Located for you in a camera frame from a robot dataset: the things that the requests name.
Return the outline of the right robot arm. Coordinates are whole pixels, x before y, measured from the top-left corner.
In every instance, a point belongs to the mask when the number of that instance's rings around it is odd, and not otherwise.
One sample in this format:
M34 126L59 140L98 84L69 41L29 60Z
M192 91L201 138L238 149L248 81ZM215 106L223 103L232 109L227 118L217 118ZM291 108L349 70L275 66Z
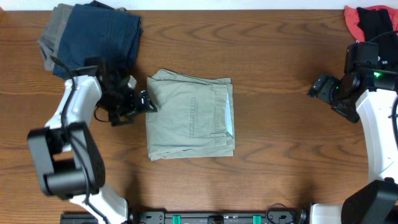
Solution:
M349 45L344 76L322 73L308 90L361 122L368 157L368 184L341 205L313 204L309 223L397 223L397 73L379 68L378 53L376 43Z

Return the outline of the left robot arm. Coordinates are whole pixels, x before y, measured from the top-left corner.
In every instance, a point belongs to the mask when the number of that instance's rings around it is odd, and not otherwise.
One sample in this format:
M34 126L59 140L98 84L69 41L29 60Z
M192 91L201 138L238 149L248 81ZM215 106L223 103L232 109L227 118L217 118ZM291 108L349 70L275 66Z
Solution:
M110 71L100 57L86 59L79 68L51 59L66 71L65 91L45 126L27 136L41 191L83 207L89 222L137 223L127 200L106 183L89 127L100 108L108 113L108 123L122 126L139 114L156 112L156 105L147 91L135 89L132 76Z

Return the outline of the folded navy blue shorts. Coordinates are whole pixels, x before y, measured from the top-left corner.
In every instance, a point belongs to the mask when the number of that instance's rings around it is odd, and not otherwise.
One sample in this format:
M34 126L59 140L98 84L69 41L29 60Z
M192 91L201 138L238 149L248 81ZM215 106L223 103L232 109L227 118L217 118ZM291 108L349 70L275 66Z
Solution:
M60 39L57 58L69 69L85 65L88 58L108 62L110 71L131 70L142 34L141 17L100 2L76 4Z

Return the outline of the red garment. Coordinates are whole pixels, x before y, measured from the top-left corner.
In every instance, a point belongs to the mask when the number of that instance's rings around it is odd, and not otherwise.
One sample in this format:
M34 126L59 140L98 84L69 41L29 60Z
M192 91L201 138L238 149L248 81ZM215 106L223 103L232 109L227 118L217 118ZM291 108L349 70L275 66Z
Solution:
M385 5L376 5L365 7L366 10L381 10L385 9L392 22L392 30L397 30L397 9L391 8ZM358 41L365 41L364 32L359 28L359 14L357 9L345 6L344 11L345 22L348 30L351 32L353 37Z

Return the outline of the black garment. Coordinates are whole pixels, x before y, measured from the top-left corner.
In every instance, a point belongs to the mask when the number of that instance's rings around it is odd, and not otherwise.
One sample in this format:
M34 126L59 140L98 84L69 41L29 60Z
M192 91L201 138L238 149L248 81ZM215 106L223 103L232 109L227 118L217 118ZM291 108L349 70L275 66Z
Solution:
M366 42L379 46L380 64L397 66L397 34L392 33L393 24L387 9L365 9L358 7L358 27L364 32Z

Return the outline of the folded grey shorts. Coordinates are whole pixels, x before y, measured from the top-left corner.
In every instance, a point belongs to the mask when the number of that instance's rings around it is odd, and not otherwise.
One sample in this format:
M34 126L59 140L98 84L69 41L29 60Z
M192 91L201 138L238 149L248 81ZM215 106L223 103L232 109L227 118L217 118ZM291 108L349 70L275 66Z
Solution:
M46 71L52 71L55 66L51 57L57 57L60 40L72 10L73 6L68 4L59 4L57 7L54 7L50 15L50 20L38 39Z

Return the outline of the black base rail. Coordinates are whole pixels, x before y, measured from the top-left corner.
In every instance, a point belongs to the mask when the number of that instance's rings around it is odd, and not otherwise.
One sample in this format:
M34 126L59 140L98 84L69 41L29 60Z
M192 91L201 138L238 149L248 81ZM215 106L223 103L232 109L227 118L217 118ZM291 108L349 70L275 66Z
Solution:
M128 223L141 224L306 224L306 210L272 209L264 213L169 213L142 212L128 216Z

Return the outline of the khaki green shorts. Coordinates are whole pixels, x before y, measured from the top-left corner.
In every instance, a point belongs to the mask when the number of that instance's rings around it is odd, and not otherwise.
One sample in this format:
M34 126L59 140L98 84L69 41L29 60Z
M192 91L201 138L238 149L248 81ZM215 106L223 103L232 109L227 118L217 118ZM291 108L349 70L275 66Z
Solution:
M146 114L149 159L229 157L234 154L233 84L161 69L147 78L157 107Z

